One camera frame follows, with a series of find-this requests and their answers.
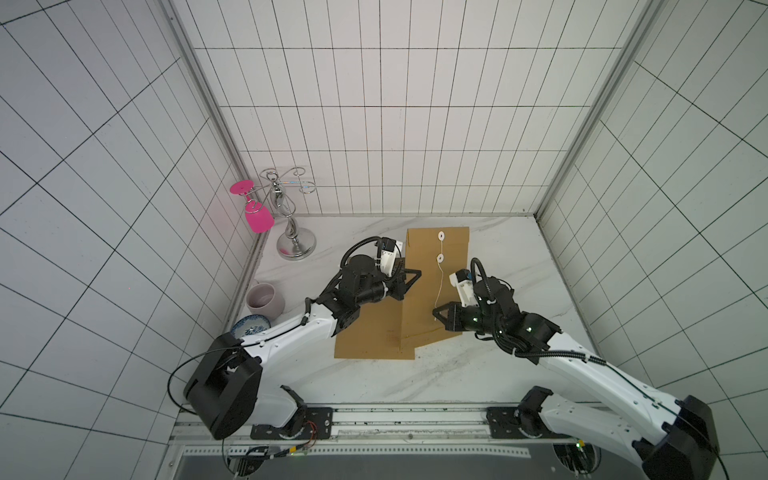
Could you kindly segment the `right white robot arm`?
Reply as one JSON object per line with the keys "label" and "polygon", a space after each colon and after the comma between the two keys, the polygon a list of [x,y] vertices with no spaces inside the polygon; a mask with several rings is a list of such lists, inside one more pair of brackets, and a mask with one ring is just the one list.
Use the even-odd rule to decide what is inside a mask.
{"label": "right white robot arm", "polygon": [[473,332],[515,358],[580,385],[600,408],[532,387],[511,413],[524,437],[563,435],[619,455],[649,479],[707,479],[723,464],[711,408],[678,399],[622,372],[547,318],[521,310],[504,280],[477,258],[449,277],[459,298],[433,310],[451,332]]}

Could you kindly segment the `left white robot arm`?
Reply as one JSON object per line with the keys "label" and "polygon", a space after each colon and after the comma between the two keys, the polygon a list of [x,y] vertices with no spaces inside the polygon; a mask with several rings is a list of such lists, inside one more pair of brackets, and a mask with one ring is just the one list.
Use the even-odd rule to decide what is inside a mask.
{"label": "left white robot arm", "polygon": [[191,405],[187,411],[199,417],[215,440],[244,426],[258,406],[268,409],[267,427],[288,438],[301,434],[309,423],[305,401],[283,385],[294,406],[289,417],[281,418],[274,411],[278,398],[258,401],[262,374],[344,331],[360,317],[362,306],[387,298],[402,301],[421,277],[419,270],[405,266],[403,250],[403,243],[392,238],[365,238],[345,252],[321,293],[305,299],[302,314],[243,339],[231,333],[217,337],[206,352],[191,358],[199,364],[183,389]]}

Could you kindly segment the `kraft file bag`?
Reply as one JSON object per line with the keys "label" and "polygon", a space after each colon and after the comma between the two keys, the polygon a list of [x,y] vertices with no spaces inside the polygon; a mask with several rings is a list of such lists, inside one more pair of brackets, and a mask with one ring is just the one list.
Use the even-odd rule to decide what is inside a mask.
{"label": "kraft file bag", "polygon": [[432,310],[459,295],[449,276],[468,265],[470,230],[467,227],[410,228],[406,236],[406,267],[422,275],[402,303],[402,348],[418,348],[457,337],[446,331]]}
{"label": "kraft file bag", "polygon": [[334,357],[355,360],[414,360],[415,349],[402,348],[402,306],[387,297],[365,304],[359,317],[335,336]]}

